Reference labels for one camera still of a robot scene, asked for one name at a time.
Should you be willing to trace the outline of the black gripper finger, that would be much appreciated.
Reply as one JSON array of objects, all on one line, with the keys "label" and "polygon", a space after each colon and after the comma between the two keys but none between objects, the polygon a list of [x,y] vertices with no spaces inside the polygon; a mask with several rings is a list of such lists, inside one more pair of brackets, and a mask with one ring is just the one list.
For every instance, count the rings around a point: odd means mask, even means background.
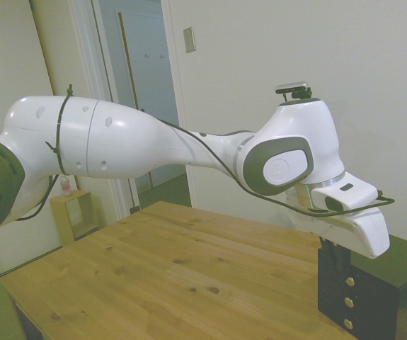
[{"label": "black gripper finger", "polygon": [[320,238],[320,242],[321,242],[321,252],[327,258],[326,261],[333,266],[336,260],[333,249],[333,242],[323,237]]},{"label": "black gripper finger", "polygon": [[349,269],[349,250],[341,245],[335,245],[334,255],[336,273],[342,276]]}]

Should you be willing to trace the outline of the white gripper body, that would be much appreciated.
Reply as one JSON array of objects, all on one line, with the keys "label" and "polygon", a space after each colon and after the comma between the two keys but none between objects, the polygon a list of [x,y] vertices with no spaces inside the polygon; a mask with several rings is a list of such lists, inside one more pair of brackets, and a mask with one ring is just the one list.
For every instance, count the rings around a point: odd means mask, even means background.
[{"label": "white gripper body", "polygon": [[[311,197],[322,204],[340,203],[347,211],[370,205],[378,197],[378,191],[371,185],[328,186],[312,190]],[[370,259],[382,255],[390,245],[386,222],[379,208],[332,217],[310,217],[290,211],[289,217],[298,230],[316,234]]]}]

